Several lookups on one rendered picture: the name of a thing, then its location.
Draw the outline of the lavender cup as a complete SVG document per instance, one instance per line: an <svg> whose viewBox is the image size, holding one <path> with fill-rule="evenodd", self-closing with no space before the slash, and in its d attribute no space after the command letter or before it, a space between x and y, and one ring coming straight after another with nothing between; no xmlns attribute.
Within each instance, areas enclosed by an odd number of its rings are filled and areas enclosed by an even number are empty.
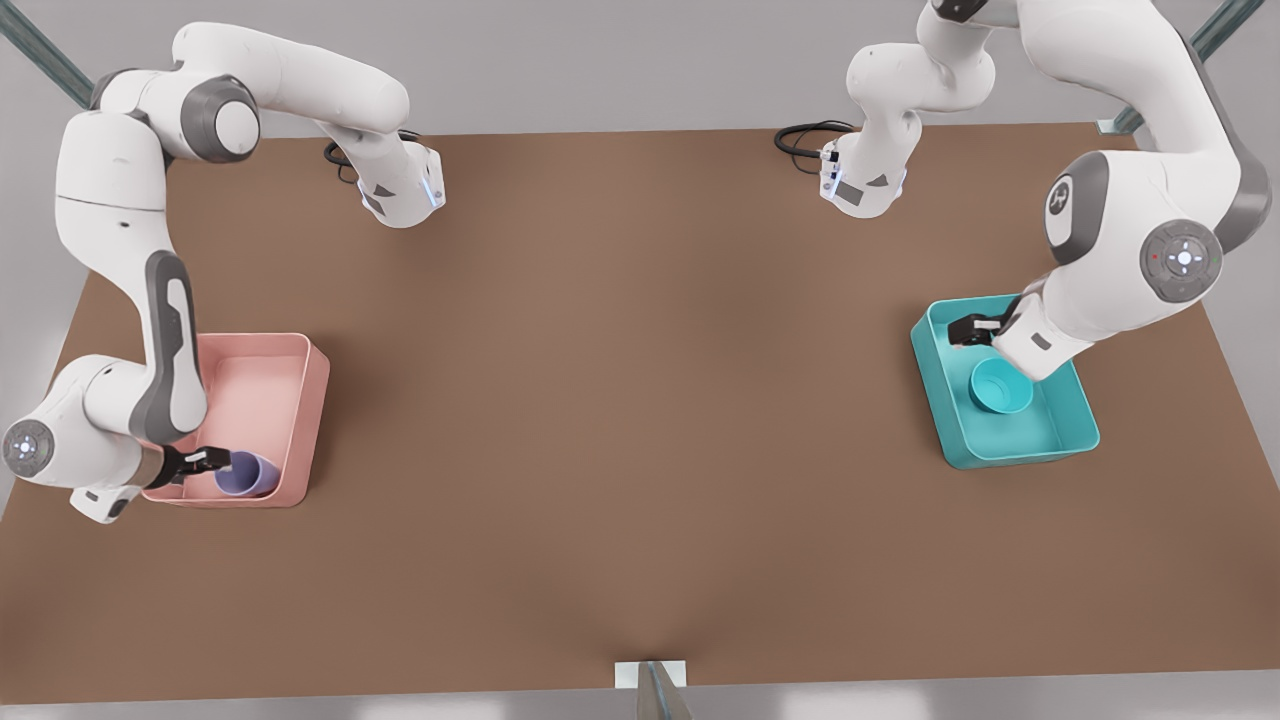
<svg viewBox="0 0 1280 720"><path fill-rule="evenodd" d="M234 451L230 454L230 464L215 470L214 482L224 496L262 497L278 487L280 470L259 454Z"/></svg>

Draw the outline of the teal bowl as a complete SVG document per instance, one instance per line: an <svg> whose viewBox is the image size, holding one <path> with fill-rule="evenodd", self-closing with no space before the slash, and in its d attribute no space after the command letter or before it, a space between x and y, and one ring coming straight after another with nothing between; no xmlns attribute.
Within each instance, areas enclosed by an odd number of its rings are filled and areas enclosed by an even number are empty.
<svg viewBox="0 0 1280 720"><path fill-rule="evenodd" d="M972 369L968 389L980 410L1011 415L1030 406L1036 383L1004 357L986 357Z"/></svg>

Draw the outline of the pink plastic box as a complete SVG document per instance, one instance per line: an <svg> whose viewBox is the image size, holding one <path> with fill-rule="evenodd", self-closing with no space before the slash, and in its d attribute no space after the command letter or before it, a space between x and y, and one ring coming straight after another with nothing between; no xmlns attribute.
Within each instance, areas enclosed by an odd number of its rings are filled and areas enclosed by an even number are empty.
<svg viewBox="0 0 1280 720"><path fill-rule="evenodd" d="M145 498L192 509L288 509L303 501L323 415L328 357L297 333L202 333L200 372L207 393L201 427L182 451L212 446L259 454L280 470L262 497L221 495L214 473L143 492Z"/></svg>

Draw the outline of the teal plastic box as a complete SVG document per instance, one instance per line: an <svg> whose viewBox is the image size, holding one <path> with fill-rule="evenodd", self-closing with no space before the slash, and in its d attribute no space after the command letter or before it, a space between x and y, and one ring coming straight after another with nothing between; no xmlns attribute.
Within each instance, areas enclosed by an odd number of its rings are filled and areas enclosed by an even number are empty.
<svg viewBox="0 0 1280 720"><path fill-rule="evenodd" d="M910 338L946 461L956 469L1048 462L1092 451L1100 429L1076 370L1065 364L1034 382L1030 406L1002 415L980 410L968 382L974 365L1002 357L989 346L954 347L948 324L970 314L997 315L1011 295L951 299L931 304Z"/></svg>

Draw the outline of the silver frame post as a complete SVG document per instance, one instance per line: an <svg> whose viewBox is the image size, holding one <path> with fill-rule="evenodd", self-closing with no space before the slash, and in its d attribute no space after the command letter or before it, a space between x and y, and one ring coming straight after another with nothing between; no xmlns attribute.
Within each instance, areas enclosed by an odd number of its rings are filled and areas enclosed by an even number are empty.
<svg viewBox="0 0 1280 720"><path fill-rule="evenodd" d="M1215 0L1210 15L1190 35L1179 35L1193 68L1202 73L1204 63L1225 45L1243 26L1245 26L1268 0ZM1140 127L1149 124L1149 118L1133 102L1115 117L1094 123L1100 136L1133 136Z"/></svg>
<svg viewBox="0 0 1280 720"><path fill-rule="evenodd" d="M682 697L687 687L684 660L648 660L614 664L614 688L632 689L635 720L694 720Z"/></svg>
<svg viewBox="0 0 1280 720"><path fill-rule="evenodd" d="M78 108L90 108L93 91L90 78L12 0L0 0L0 35Z"/></svg>

